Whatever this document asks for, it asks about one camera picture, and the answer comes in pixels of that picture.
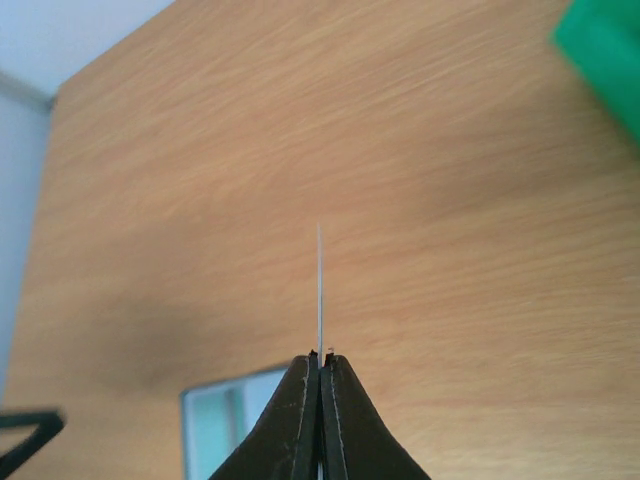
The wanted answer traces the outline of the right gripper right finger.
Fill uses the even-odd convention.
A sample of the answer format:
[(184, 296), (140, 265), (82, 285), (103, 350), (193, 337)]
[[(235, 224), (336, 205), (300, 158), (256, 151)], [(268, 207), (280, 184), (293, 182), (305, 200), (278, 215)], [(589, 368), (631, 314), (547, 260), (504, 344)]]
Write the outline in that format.
[(320, 370), (322, 463), (326, 479), (427, 479), (384, 424), (343, 355)]

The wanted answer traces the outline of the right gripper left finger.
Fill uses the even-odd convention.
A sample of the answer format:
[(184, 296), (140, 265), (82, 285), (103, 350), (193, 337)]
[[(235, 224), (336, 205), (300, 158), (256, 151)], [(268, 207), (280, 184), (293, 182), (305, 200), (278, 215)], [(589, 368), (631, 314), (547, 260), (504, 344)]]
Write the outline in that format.
[(294, 357), (248, 436), (213, 479), (316, 479), (318, 354)]

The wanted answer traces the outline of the blue card holder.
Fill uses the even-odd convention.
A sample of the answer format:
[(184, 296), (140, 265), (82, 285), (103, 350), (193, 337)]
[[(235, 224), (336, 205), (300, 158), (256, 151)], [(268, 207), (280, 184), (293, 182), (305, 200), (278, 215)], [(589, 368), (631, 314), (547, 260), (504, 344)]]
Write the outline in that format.
[(183, 470), (207, 479), (255, 426), (288, 366), (192, 386), (180, 395)]

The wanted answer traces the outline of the white striped card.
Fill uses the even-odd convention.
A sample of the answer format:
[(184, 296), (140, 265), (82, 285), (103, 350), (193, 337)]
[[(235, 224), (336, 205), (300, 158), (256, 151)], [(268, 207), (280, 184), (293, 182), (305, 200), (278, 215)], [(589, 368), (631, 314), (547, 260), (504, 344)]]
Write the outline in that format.
[(317, 353), (318, 365), (323, 365), (324, 351), (324, 271), (323, 271), (323, 239), (320, 223), (317, 224)]

